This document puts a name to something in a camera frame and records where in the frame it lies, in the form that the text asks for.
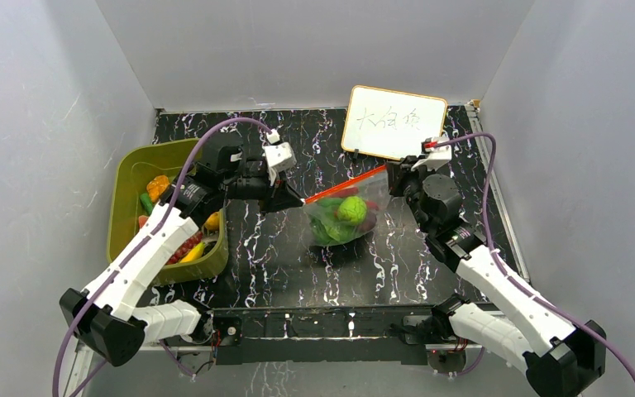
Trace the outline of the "dark red plum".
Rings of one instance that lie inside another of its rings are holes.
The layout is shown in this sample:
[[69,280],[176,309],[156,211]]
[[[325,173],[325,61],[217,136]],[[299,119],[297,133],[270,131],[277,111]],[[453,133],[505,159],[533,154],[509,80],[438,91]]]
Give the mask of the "dark red plum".
[[364,222],[359,226],[361,232],[371,231],[377,222],[377,215],[375,213],[367,213]]

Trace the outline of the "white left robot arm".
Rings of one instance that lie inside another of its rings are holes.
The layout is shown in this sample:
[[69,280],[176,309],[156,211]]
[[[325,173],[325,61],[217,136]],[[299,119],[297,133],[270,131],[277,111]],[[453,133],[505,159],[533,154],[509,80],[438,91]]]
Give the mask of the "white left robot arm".
[[60,298],[68,334],[113,366],[170,337],[185,336],[194,344],[210,340],[214,323],[192,304],[137,303],[173,254],[228,199],[255,200],[262,214],[304,204],[284,178],[297,164],[294,150],[277,133],[263,146],[258,170],[251,170],[239,145],[221,146],[210,151],[209,160],[198,160],[208,139],[198,140],[146,224],[108,268],[83,290],[67,289]]

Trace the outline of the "light green round fruit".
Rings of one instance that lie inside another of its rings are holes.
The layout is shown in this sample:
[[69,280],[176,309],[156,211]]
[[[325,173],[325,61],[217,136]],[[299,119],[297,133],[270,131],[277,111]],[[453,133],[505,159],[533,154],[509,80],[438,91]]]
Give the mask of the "light green round fruit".
[[364,222],[368,208],[361,198],[350,197],[345,199],[337,208],[336,217],[339,221],[352,226],[358,226]]

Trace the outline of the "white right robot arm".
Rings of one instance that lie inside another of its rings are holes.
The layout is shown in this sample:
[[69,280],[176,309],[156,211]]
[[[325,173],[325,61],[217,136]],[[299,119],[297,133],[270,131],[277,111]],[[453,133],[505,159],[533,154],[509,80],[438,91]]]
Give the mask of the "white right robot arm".
[[458,294],[432,309],[434,335],[479,343],[525,375],[540,396],[577,396],[605,372],[604,335],[594,321],[576,326],[490,251],[485,236],[459,215],[452,178],[418,165],[414,156],[387,162],[389,192],[402,197],[429,252],[499,309],[497,318]]

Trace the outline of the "clear zip top bag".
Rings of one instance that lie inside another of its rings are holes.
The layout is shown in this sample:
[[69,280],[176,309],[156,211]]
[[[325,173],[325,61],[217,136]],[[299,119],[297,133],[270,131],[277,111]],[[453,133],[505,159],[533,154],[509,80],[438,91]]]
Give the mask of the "clear zip top bag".
[[390,198],[385,165],[307,198],[311,245],[341,246],[372,232]]

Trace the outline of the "green lettuce head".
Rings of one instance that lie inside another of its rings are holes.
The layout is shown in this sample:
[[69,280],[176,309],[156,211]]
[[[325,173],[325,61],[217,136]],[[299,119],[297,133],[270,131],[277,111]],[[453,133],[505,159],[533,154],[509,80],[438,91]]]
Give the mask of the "green lettuce head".
[[[306,207],[305,213],[308,215],[313,234],[313,244],[315,246],[344,245],[363,237],[375,228],[369,232],[361,232],[359,230],[360,225],[352,226],[339,221],[336,217],[338,207],[322,206],[318,200],[314,203],[310,203]],[[368,213],[375,213],[377,215],[377,211],[371,211],[369,209]]]

